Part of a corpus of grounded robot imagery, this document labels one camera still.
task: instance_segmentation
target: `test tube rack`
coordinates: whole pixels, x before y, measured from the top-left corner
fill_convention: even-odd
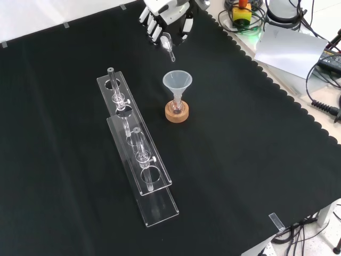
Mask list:
[[[107,71],[97,78],[110,113],[107,122],[142,219],[150,227],[179,214],[168,187],[172,180],[123,74]]]

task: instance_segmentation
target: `cable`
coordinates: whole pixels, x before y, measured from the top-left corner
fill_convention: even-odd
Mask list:
[[[335,212],[333,212],[333,214],[335,215],[335,217],[337,217],[337,219],[338,219],[338,220],[340,220],[340,221],[341,221],[341,218],[340,218],[338,215],[336,215],[336,213],[335,213]]]
[[[331,58],[333,56],[341,56],[341,53],[337,53],[335,55],[330,55],[330,56],[327,56],[327,57],[325,57],[323,59],[320,59],[320,60],[323,61],[323,60]],[[311,95],[309,93],[309,90],[308,90],[308,79],[309,79],[309,76],[310,76],[311,72],[313,71],[313,69],[316,67],[317,64],[318,64],[318,62],[313,65],[313,67],[308,72],[307,78],[305,79],[305,90],[307,91],[307,95],[311,99],[312,102],[314,102],[315,100],[311,97]]]
[[[291,241],[292,239],[294,239],[298,235],[298,232],[295,234],[296,228],[299,228],[302,225],[307,225],[307,224],[311,224],[311,223],[316,222],[318,220],[318,215],[319,215],[319,213],[315,217],[313,215],[311,215],[308,218],[305,218],[300,223],[291,225],[290,227],[286,228],[282,233],[277,234],[275,236],[275,238],[273,240],[271,240],[271,242],[274,244],[286,244],[286,243],[288,243],[289,241]],[[278,239],[278,237],[283,236],[289,232],[290,232],[290,235],[288,238]]]
[[[229,8],[228,8],[227,10],[223,10],[223,11],[221,11],[221,12],[218,14],[218,22],[219,22],[220,26],[222,26],[227,32],[231,32],[231,33],[238,34],[238,33],[243,33],[243,32],[246,32],[246,31],[256,31],[256,30],[260,29],[260,27],[262,27],[262,25],[263,25],[263,23],[264,23],[264,20],[265,20],[265,11],[264,11],[263,9],[261,9],[258,5],[251,5],[251,10],[248,9],[248,8],[245,8],[245,7],[238,7],[238,8],[240,8],[240,9],[242,9],[242,10],[248,10],[249,12],[252,13],[253,16],[258,17],[258,19],[257,19],[256,21],[254,21],[253,23],[249,24],[247,27],[244,26],[244,25],[238,24],[238,23],[236,23],[236,22],[233,21],[233,18],[232,18],[232,16],[231,16],[231,13],[232,13],[232,9],[233,9],[235,6],[237,7],[237,6],[238,6],[238,3],[233,3],[233,4],[229,5]],[[258,13],[256,13],[255,11],[253,11],[252,8],[258,10],[261,16],[260,16]],[[221,16],[221,14],[224,13],[224,12],[227,12],[227,13],[228,13],[229,18],[230,18],[232,24],[233,24],[235,27],[237,27],[237,30],[231,30],[231,29],[229,29],[228,27],[226,27],[225,25],[223,25],[223,24],[221,23],[221,21],[220,21],[220,16]],[[260,25],[256,25],[256,26],[253,26],[253,27],[249,27],[249,26],[252,26],[252,25],[254,25],[255,23],[257,23],[257,22],[259,22],[259,21],[261,22]]]
[[[337,87],[341,88],[341,85],[332,77],[331,72],[329,72],[329,77],[334,81],[334,83],[336,83]]]
[[[314,34],[315,37],[319,37],[319,38],[322,38],[322,39],[326,40],[331,46],[333,46],[335,49],[337,49],[339,52],[341,52],[341,50],[340,50],[338,47],[336,47],[335,44],[329,42],[329,41],[328,41],[327,39],[325,39],[323,36],[320,36],[318,33],[316,33],[316,32],[312,29],[312,27],[308,24],[308,22],[306,21],[306,19],[303,18],[301,22],[302,22],[302,24],[303,24],[304,27],[306,27],[308,30],[310,30],[310,31]]]
[[[229,9],[231,5],[235,3],[236,0],[225,0],[225,8]],[[251,10],[258,11],[257,7],[261,8],[263,5],[263,0],[250,0],[248,1],[251,4]]]
[[[297,30],[297,29],[301,29],[301,21],[303,19],[303,16],[306,14],[306,10],[302,10],[301,8],[301,0],[298,0],[297,6],[295,6],[291,0],[289,0],[291,5],[296,8],[296,12],[297,14],[292,17],[292,18],[281,18],[276,16],[275,14],[273,14],[273,12],[271,12],[269,5],[267,3],[267,0],[265,0],[265,5],[267,8],[267,12],[266,12],[266,23],[269,23],[271,25],[274,26],[278,26],[278,27],[282,27],[282,28],[288,28],[288,29],[292,29],[292,30]]]
[[[293,6],[293,7],[297,7],[297,6],[295,6],[293,3],[292,3],[292,1],[291,0],[289,0],[289,3]]]
[[[313,23],[313,15],[314,15],[314,5],[315,5],[315,0],[313,0],[313,4],[311,6],[311,21],[310,21],[310,26]]]
[[[304,244],[305,244],[305,233],[304,233],[304,226],[302,226],[302,229],[303,229],[302,256],[304,256]]]
[[[299,231],[297,232],[298,234],[301,233],[301,230],[302,230],[302,226],[300,226],[299,228]],[[295,243],[295,246],[294,246],[294,252],[293,252],[293,256],[295,256],[296,254],[296,247],[297,247],[297,241],[299,239],[299,235],[297,236],[297,239],[296,239],[296,243]]]
[[[330,222],[330,220],[328,221],[327,225],[326,225],[322,230],[320,230],[316,235],[314,235],[314,236],[312,236],[312,237],[309,237],[309,238],[307,238],[307,239],[304,239],[304,241],[307,241],[307,240],[309,240],[309,239],[311,239],[311,238],[314,238],[315,236],[318,236],[322,231],[324,231],[324,230],[328,227],[329,222]]]
[[[324,82],[332,85],[333,87],[337,88],[337,89],[341,89],[341,86],[336,82],[336,84],[333,84],[330,80],[328,80],[318,69],[314,69],[314,71],[316,71],[323,79]]]

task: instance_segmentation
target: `black tablecloth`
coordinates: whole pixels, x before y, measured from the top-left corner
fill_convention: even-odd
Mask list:
[[[341,197],[340,146],[202,11],[176,62],[146,39],[143,2],[0,50],[0,255],[239,255]],[[180,215],[146,228],[96,78],[123,72]],[[173,124],[162,84],[193,77]]]

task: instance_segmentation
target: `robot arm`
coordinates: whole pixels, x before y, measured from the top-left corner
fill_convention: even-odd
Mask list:
[[[146,26],[147,34],[154,44],[158,44],[163,32],[175,28],[180,41],[187,38],[193,26],[193,4],[206,10],[209,0],[144,0],[146,7],[139,22]]]

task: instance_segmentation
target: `funnel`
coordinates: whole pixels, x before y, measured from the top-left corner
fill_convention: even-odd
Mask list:
[[[163,79],[164,85],[174,94],[174,100],[166,105],[166,117],[173,123],[180,123],[188,117],[188,105],[181,100],[182,93],[192,83],[192,76],[182,70],[168,72]]]

